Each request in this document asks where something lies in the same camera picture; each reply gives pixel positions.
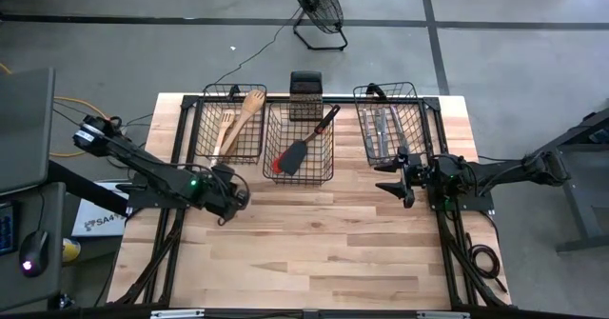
wooden spatula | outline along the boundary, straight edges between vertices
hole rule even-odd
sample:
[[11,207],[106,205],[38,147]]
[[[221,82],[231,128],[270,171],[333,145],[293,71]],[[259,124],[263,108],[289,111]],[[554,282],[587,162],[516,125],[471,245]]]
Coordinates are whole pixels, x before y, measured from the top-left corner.
[[244,104],[241,107],[241,114],[239,115],[239,120],[235,123],[234,128],[230,132],[230,135],[222,144],[222,148],[220,149],[221,155],[226,155],[228,149],[232,142],[235,141],[239,132],[246,124],[247,120],[249,120],[257,111],[259,111],[263,105],[265,104],[266,94],[261,90],[253,90],[244,99]]
[[211,165],[214,166],[218,162],[218,155],[220,154],[220,147],[222,142],[225,140],[226,130],[230,128],[232,122],[235,121],[235,111],[227,110],[220,116],[220,127],[218,128],[218,140],[216,141],[216,147],[213,150],[213,156],[211,159]]

red spatula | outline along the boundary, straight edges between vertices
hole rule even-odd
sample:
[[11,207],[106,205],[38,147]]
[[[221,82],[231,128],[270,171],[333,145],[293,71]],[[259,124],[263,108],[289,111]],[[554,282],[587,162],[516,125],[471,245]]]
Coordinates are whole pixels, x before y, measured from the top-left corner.
[[332,119],[334,119],[334,116],[336,116],[336,113],[338,113],[340,109],[340,106],[335,105],[332,110],[330,110],[330,113],[322,119],[317,127],[315,127],[311,134],[304,140],[297,140],[292,143],[278,159],[273,161],[273,171],[275,173],[285,172],[286,174],[293,176],[301,167],[301,164],[305,159],[306,143],[312,141],[318,134],[324,132],[324,129],[332,122]]

gray floor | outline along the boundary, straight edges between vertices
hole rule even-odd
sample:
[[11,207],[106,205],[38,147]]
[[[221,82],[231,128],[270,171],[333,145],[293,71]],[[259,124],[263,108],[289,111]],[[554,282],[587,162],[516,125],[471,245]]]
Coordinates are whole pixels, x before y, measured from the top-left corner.
[[[341,0],[347,19],[423,20],[422,0]],[[606,22],[607,0],[432,0],[452,21]],[[30,13],[283,19],[294,0],[5,0],[0,10]],[[57,93],[87,99],[106,113],[151,112],[161,91],[196,91],[235,68],[272,38],[274,26],[130,26],[4,23],[0,62],[13,70],[57,68]],[[318,42],[335,37],[314,28]],[[227,82],[286,91],[292,70],[320,70],[329,92],[369,82],[412,81],[438,94],[427,29],[347,27],[344,53],[306,50],[283,31],[264,54]],[[609,31],[440,30],[451,94],[464,95],[480,154],[514,158],[606,105]],[[52,147],[74,151],[74,126],[56,118]],[[137,142],[147,129],[133,128]],[[90,156],[61,160],[91,179],[125,174]],[[510,185],[493,190],[511,296],[523,309],[606,316],[609,249],[556,255],[577,238],[560,189]],[[97,296],[110,258],[67,276],[79,304]]]

black wire basket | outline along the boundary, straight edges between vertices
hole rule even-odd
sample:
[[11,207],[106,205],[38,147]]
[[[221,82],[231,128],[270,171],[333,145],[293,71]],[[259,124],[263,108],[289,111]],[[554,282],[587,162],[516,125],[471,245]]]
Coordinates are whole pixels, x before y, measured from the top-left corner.
[[[324,115],[332,108],[320,103],[306,105],[319,107]],[[294,111],[292,106],[294,104],[273,103],[268,108],[263,175],[277,184],[320,186],[334,176],[334,121],[325,128],[324,132],[306,145],[306,157],[294,175],[274,171],[275,160],[296,140],[304,140],[320,123],[319,121],[291,121],[290,113]]]
[[239,119],[244,99],[252,90],[261,90],[266,95],[266,86],[257,84],[212,84],[203,90],[204,104],[199,123],[197,138],[197,156],[227,164],[257,164],[263,149],[263,133],[265,128],[266,100],[262,108],[255,113],[243,126],[236,139],[234,149],[227,155],[214,154],[219,138],[220,120],[222,114],[232,110],[235,120],[226,132],[230,134],[234,124]]
[[425,153],[417,91],[410,82],[370,84],[353,90],[362,129],[363,146],[370,166],[393,160],[398,147]]

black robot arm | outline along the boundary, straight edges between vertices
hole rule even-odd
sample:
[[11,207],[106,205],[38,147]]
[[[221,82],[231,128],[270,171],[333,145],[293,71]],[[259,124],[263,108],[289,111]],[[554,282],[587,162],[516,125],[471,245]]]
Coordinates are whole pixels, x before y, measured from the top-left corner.
[[434,198],[443,201],[458,197],[475,202],[473,198],[484,197],[496,185],[531,181],[556,187],[569,178],[560,158],[551,151],[485,165],[466,162],[462,156],[440,154],[432,156],[429,166],[424,167],[419,154],[408,154],[405,147],[400,147],[393,162],[377,166],[375,170],[401,171],[400,182],[376,186],[404,199],[406,208],[412,207],[415,200],[412,186],[432,188],[430,202],[434,202]]
[[[233,169],[224,164],[208,169],[198,165],[169,164],[142,150],[126,138],[111,121],[87,116],[73,136],[74,145],[98,157],[112,156],[137,172],[133,186],[123,187],[130,194],[133,207],[179,209],[193,206],[221,217],[225,223],[244,209],[249,190],[238,189],[230,182]],[[178,166],[198,167],[198,172],[177,169]]]

